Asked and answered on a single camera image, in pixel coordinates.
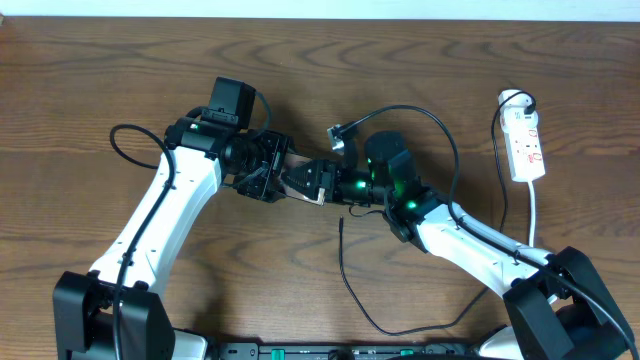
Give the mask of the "bronze Galaxy smartphone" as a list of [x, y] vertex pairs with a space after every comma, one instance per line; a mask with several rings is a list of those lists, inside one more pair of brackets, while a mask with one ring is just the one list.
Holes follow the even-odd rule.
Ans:
[[287, 197], [322, 206], [325, 202], [325, 189], [322, 187], [323, 173], [323, 160], [287, 153], [280, 175], [284, 194]]

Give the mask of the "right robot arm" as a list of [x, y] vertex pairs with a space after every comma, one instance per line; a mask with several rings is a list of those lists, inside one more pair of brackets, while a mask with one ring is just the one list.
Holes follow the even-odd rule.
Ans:
[[368, 168], [346, 147], [341, 162], [286, 154], [281, 179], [307, 201], [377, 205], [402, 242], [443, 258], [499, 296], [510, 323], [475, 349], [491, 359], [615, 359], [635, 338], [590, 259], [509, 238], [422, 183], [398, 132], [365, 143]]

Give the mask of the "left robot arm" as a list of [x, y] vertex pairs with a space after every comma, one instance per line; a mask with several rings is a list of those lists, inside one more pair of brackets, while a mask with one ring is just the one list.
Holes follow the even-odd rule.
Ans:
[[85, 274], [66, 271], [53, 290], [61, 359], [214, 359], [214, 341], [172, 326], [163, 305], [170, 273], [191, 227], [222, 188], [264, 202], [281, 198], [277, 178], [289, 138], [249, 126], [263, 95], [219, 77], [208, 105], [163, 137], [143, 199], [109, 249]]

